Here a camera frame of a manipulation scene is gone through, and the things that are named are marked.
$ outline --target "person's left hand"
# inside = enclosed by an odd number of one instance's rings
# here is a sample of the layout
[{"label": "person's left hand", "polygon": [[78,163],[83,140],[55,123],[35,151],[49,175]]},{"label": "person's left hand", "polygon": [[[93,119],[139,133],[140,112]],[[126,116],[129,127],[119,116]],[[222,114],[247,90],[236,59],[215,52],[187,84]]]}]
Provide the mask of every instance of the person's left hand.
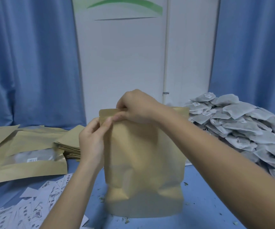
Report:
[{"label": "person's left hand", "polygon": [[94,118],[79,134],[80,163],[104,165],[104,134],[112,125],[112,117],[99,126],[99,118]]}]

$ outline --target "person's right arm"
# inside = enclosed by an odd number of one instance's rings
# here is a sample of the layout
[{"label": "person's right arm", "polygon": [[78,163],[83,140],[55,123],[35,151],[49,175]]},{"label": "person's right arm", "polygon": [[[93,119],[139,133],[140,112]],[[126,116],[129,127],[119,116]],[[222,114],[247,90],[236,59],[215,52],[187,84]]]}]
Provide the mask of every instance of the person's right arm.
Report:
[{"label": "person's right arm", "polygon": [[155,123],[169,135],[243,225],[275,229],[275,179],[261,167],[140,90],[126,92],[117,108],[128,110],[113,120]]}]

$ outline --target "person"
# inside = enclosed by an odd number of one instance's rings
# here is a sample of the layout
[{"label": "person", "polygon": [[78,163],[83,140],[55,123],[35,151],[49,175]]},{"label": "person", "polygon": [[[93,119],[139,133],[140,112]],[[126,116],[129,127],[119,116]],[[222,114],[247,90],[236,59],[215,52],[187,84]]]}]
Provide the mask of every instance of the person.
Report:
[{"label": "person", "polygon": [[156,124],[246,228],[275,229],[275,179],[261,167],[140,90],[126,92],[117,108],[127,111],[108,118],[102,126],[95,118],[79,134],[80,164],[41,229],[80,227],[103,167],[103,136],[114,121],[121,120]]}]

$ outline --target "green curved stripe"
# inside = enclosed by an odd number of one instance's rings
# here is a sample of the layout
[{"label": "green curved stripe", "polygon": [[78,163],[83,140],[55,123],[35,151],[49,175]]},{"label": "green curved stripe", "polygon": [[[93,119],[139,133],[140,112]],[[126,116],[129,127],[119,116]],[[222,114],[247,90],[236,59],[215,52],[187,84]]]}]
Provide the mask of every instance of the green curved stripe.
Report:
[{"label": "green curved stripe", "polygon": [[152,11],[154,11],[160,15],[162,15],[162,13],[163,13],[162,6],[159,6],[156,3],[153,3],[153,2],[147,1],[147,0],[103,0],[103,1],[100,1],[100,2],[90,5],[89,7],[87,7],[87,9],[95,7],[95,6],[99,6],[99,5],[109,4],[109,3],[130,3],[130,4],[140,5],[145,8],[151,9]]}]

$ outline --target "blue table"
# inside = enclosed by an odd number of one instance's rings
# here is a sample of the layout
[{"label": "blue table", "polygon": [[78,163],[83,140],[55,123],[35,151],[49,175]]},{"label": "blue table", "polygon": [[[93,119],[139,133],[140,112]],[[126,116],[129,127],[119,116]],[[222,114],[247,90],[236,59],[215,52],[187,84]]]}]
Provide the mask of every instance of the blue table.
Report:
[{"label": "blue table", "polygon": [[[73,173],[78,162],[68,160],[69,173]],[[0,183],[0,208],[9,207],[20,201],[19,196],[27,187],[38,189],[47,180],[57,181],[61,176],[35,177]],[[90,219],[88,227],[95,229],[244,229],[245,227],[225,207],[208,184],[193,166],[185,167],[184,181],[181,184],[184,194],[183,211],[174,216],[165,218],[128,219],[112,216],[105,211],[101,203],[107,191],[104,171],[101,170],[95,181],[91,198],[85,215]]]}]

